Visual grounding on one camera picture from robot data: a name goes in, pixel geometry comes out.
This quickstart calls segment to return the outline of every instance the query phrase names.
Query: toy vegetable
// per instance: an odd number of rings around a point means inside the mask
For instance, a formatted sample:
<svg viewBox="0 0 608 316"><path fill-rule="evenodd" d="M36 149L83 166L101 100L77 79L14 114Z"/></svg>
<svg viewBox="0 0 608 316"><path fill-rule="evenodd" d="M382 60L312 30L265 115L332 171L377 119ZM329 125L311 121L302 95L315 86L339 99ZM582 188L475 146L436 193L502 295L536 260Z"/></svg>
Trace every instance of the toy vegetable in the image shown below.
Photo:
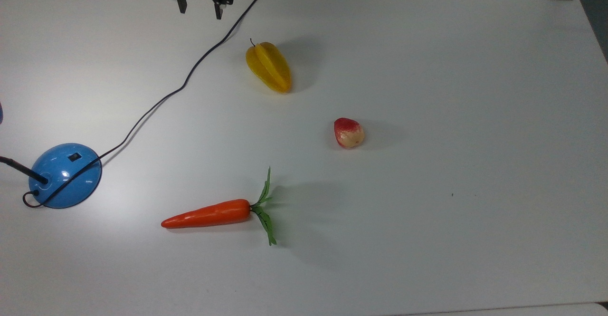
<svg viewBox="0 0 608 316"><path fill-rule="evenodd" d="M347 117L334 121L334 134L336 141L345 149L360 145L365 139L365 132L361 124Z"/></svg>
<svg viewBox="0 0 608 316"><path fill-rule="evenodd" d="M161 226L165 227L166 229L182 229L188 227L226 225L229 223L247 221L250 213L253 212L258 216L264 230L266 230L268 234L268 245L276 245L276 240L272 236L272 223L270 221L270 217L261 207L264 202L272 199L272 197L268 197L269 190L270 167L268 168L268 176L266 178L266 182L264 183L264 190L262 190L260 199L258 199L258 201L253 205L249 205L249 201L244 199L226 201L170 217L169 219L161 222Z"/></svg>
<svg viewBox="0 0 608 316"><path fill-rule="evenodd" d="M247 50L245 59L249 69L264 82L268 88L287 93L291 89L291 71L281 52L271 43L259 43Z"/></svg>

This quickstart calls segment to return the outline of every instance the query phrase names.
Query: blue lamp base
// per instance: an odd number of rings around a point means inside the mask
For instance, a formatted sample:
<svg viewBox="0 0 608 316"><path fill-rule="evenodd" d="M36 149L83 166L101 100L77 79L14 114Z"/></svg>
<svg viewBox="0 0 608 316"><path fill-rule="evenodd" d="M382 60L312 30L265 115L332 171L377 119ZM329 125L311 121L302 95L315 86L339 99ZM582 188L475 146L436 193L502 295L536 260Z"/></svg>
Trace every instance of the blue lamp base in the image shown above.
<svg viewBox="0 0 608 316"><path fill-rule="evenodd" d="M34 195L36 201L44 203L63 182L95 159L97 154L93 150L75 143L57 145L44 152L36 160L32 170L47 178L48 183L42 184L33 178L29 179L30 190L38 191L38 195ZM101 178L102 164L98 161L74 178L55 197L44 203L44 206L56 209L75 206L95 191Z"/></svg>

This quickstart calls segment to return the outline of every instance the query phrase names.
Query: carrot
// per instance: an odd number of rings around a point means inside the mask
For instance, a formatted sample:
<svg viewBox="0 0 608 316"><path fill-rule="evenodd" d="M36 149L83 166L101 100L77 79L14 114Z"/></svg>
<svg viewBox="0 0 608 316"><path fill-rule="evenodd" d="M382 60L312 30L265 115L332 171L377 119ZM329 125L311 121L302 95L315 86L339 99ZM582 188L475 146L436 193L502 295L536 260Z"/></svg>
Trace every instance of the carrot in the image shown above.
<svg viewBox="0 0 608 316"><path fill-rule="evenodd" d="M276 240L272 236L272 223L270 217L264 212L261 205L272 199L268 197L270 190L270 167L268 176L264 183L264 189L260 198L253 205L244 199L230 200L216 205L206 206L201 209L185 212L184 214L170 217L161 222L161 226L166 229L182 229L188 227L209 227L217 225L227 225L247 221L250 213L254 213L260 219L264 230L268 234L268 244L276 245Z"/></svg>

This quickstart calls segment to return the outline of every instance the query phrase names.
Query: black cable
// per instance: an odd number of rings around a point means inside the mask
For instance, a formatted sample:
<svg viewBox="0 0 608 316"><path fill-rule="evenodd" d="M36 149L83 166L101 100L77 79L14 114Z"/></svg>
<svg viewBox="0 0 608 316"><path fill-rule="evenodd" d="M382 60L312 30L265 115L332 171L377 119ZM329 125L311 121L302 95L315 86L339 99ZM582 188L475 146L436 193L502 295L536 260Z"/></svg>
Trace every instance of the black cable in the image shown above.
<svg viewBox="0 0 608 316"><path fill-rule="evenodd" d="M228 37L230 37L230 34L232 34L232 31L234 31L234 29L237 28L237 26L239 25L239 23L241 23L241 21L243 20L243 18L245 17L245 15L247 15L247 13L251 9L251 7L253 7L254 4L256 4L256 2L257 2L257 0L253 0L253 2L251 2L251 4L249 5L249 7L247 7L247 9L243 12L243 14L241 14L241 17L239 17L239 19L237 19L237 21L234 23L234 25L230 28L230 31L228 31L228 33L226 34L226 36L224 36L224 38L222 40L220 40L211 49L209 49L207 52L205 52L205 54L198 61L196 61L196 64L192 67L192 69L188 73L188 76L186 77L186 80L184 81L184 84L180 88L172 91L171 93L167 94L165 97L163 97L162 99L160 99L158 102L156 102L156 104L154 104L154 106L152 106L152 108L150 108L147 112L145 112L142 115L142 117L139 118L139 120L137 120L137 122L135 123L135 125L133 125L133 127L128 132L128 134L126 135L126 137L124 137L123 141L121 141L118 145L116 145L115 147L113 147L108 152L105 152L103 155L100 155L97 158L95 158L94 160L92 160L89 164L85 165L82 169L80 169L80 171L74 173L74 175L72 175L72 177L70 177L67 181L63 182L63 184L61 186L59 186L59 188L57 188L57 190L55 190L51 195L49 195L48 198L44 202L40 203L40 205L45 205L46 203L48 203L51 199L53 199L55 196L57 196L57 194L60 193L68 184L70 184L70 182L73 182L74 179L76 179L76 177L80 176L82 173L84 173L84 171L86 171L87 169L89 169L90 167L92 167L95 163L99 162L102 158L104 158L105 156L111 154L112 152L114 152L117 149L119 149L119 147L121 147L122 145L124 145L124 143L126 143L129 140L129 138L131 137L131 134L135 131L135 129L137 128L137 126L139 125L139 123L141 123L141 121L148 114L150 114L150 112L152 112L152 110L154 110L157 106L159 106L161 103L165 102L167 99L169 99L173 95L176 95L176 93L179 93L180 91L182 91L186 87L186 85L188 84L188 81L190 80L190 77L192 76L192 74L194 73L194 71L198 67L198 65L211 52L213 52L215 49L219 48L220 45L222 45L222 44L224 44L226 42L226 40L228 39ZM28 206L32 206L32 205L29 205L25 201L26 195L23 195L23 201L24 201L24 203L26 203L26 205L28 205Z"/></svg>
<svg viewBox="0 0 608 316"><path fill-rule="evenodd" d="M37 190L34 191L28 191L26 193L23 194L23 197L21 198L23 200L23 203L26 204L26 206L30 207L30 208L37 208L39 206L43 206L42 203L40 203L39 205L31 205L30 203L28 203L28 201L26 201L26 197L28 195L34 195L34 196L38 196L39 192Z"/></svg>

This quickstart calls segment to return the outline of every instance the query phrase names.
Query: white table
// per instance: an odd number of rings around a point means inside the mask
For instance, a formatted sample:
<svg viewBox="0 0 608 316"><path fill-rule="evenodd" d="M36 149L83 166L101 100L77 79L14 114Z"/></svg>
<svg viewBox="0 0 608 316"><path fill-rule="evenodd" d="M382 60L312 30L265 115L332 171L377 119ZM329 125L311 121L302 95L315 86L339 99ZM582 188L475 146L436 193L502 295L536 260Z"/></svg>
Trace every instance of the white table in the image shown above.
<svg viewBox="0 0 608 316"><path fill-rule="evenodd" d="M102 153L252 0L0 0L0 154ZM393 315L608 295L608 66L579 0L259 0L67 210L0 170L9 315ZM289 61L293 92L245 64ZM345 151L332 123L357 119ZM257 220L168 231L234 198Z"/></svg>

